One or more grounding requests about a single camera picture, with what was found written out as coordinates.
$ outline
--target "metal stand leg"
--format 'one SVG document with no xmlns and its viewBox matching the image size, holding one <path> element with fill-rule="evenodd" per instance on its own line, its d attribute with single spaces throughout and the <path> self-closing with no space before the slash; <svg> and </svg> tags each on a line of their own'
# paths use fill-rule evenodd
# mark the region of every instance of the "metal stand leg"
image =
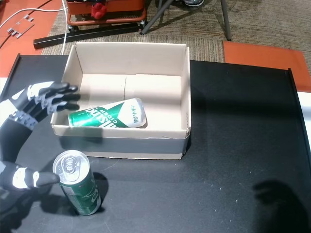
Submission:
<svg viewBox="0 0 311 233">
<path fill-rule="evenodd" d="M 163 0 L 159 0 L 159 5 L 157 6 L 157 11 L 159 11 L 162 7 Z"/>
<path fill-rule="evenodd" d="M 164 11 L 169 8 L 169 6 L 172 4 L 172 2 L 175 0 L 167 0 L 164 5 L 158 9 L 156 15 L 150 20 L 150 22 L 144 27 L 144 29 L 141 31 L 141 35 L 145 35 L 149 28 L 157 21 L 157 19 L 164 13 Z"/>
<path fill-rule="evenodd" d="M 225 0 L 220 0 L 222 3 L 222 10 L 223 10 L 223 16 L 224 16 L 224 22 L 225 22 L 225 36 L 228 41 L 231 41 L 231 30 L 230 30 L 230 24 L 229 24 L 229 18 L 228 18 L 228 11 L 227 11 L 227 3 Z"/>
</svg>

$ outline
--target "shoe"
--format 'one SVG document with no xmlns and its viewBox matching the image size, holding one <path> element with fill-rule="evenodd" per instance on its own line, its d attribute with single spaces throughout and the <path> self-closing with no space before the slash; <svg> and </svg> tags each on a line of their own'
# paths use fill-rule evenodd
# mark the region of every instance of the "shoe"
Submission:
<svg viewBox="0 0 311 233">
<path fill-rule="evenodd" d="M 201 6 L 204 0 L 183 0 L 187 6 Z"/>
</svg>

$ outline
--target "gray carpet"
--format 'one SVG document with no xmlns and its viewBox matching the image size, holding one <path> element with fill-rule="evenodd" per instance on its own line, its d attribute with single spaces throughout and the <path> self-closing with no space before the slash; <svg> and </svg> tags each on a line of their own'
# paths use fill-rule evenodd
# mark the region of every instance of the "gray carpet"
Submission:
<svg viewBox="0 0 311 233">
<path fill-rule="evenodd" d="M 227 0 L 227 4 L 232 41 L 303 51 L 311 71 L 311 0 Z M 147 0 L 146 5 L 150 20 L 156 12 L 157 1 Z M 50 35 L 63 33 L 64 28 L 64 13 L 60 12 Z M 206 0 L 200 7 L 186 7 L 176 2 L 145 36 L 130 33 L 94 41 L 186 43 L 193 60 L 221 62 L 224 61 L 223 40 L 220 1 Z M 59 46 L 43 50 L 43 54 L 59 53 Z"/>
</svg>

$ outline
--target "wheel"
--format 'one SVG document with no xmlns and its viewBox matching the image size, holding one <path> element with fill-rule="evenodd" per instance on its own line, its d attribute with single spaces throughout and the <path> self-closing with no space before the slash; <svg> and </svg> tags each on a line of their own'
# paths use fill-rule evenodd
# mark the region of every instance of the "wheel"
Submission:
<svg viewBox="0 0 311 233">
<path fill-rule="evenodd" d="M 78 26 L 71 26 L 71 25 L 68 25 L 68 30 L 69 30 L 69 32 L 71 32 L 71 33 L 75 33 L 75 32 L 77 32 L 77 31 L 79 31 L 79 28 L 78 28 Z"/>
<path fill-rule="evenodd" d="M 139 22 L 140 29 L 143 30 L 147 24 L 148 22 L 146 20 L 142 20 L 141 22 Z"/>
</svg>

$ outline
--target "upright can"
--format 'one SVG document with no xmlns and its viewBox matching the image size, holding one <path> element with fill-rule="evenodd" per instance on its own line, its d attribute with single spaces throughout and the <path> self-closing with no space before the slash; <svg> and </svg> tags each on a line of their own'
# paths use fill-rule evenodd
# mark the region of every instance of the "upright can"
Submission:
<svg viewBox="0 0 311 233">
<path fill-rule="evenodd" d="M 77 150 L 68 150 L 57 156 L 53 172 L 60 178 L 60 186 L 75 210 L 81 215 L 95 213 L 101 205 L 101 197 L 89 160 Z"/>
</svg>

